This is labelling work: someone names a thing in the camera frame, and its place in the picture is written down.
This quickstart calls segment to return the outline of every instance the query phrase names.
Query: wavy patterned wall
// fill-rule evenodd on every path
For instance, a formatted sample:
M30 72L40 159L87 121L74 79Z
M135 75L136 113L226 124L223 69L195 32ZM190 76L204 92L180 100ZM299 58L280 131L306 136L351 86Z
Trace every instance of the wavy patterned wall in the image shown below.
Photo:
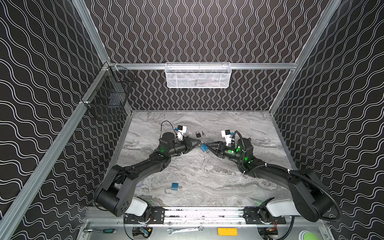
M384 1L344 0L275 115L343 210L337 240L384 239Z
M70 0L0 0L0 219L101 65Z
M296 60L327 0L86 0L112 62Z
M96 121L85 114L12 239L76 239L124 122Z
M289 70L232 71L228 88L168 88L164 71L135 72L128 101L136 110L269 110ZM120 70L119 78L128 80Z

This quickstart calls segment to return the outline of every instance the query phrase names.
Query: ratchet wrench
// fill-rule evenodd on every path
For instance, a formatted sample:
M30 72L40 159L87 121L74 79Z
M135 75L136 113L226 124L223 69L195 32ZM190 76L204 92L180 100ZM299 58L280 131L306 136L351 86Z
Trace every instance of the ratchet wrench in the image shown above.
M177 233L177 232L191 232L191 231L203 231L203 230L204 230L203 226L182 228L182 229L173 229L173 228L167 229L167 231L169 231L168 235L172 235L173 233Z

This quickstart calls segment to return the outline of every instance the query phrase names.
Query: gray marble surface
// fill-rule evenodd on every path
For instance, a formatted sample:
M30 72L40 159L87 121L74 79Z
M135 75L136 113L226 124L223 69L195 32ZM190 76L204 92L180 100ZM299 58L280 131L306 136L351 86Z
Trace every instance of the gray marble surface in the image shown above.
M134 112L118 164L129 166L148 158L159 145L160 124L187 127L186 135L196 138L203 131L204 142L224 141L221 130L238 130L250 137L253 154L267 163L291 168L267 112ZM172 132L168 123L162 132ZM165 194L173 182L183 191ZM162 172L138 183L135 196L159 206L258 206L269 197L291 198L290 192L264 179L240 173L234 162L205 153L199 147L173 157Z

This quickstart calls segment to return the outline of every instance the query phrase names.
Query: yellow block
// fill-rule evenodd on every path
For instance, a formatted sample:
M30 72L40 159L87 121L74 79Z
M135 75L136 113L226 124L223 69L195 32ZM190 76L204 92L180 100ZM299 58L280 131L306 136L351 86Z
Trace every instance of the yellow block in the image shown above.
M237 236L236 228L218 228L217 231L219 236Z

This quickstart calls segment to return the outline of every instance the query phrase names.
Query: green lid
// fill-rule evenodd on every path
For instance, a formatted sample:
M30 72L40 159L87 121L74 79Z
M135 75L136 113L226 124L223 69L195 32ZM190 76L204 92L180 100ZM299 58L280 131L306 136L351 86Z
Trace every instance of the green lid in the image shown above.
M303 240L319 240L319 238L316 237L315 234L313 234L311 232L307 232L307 233L304 234Z

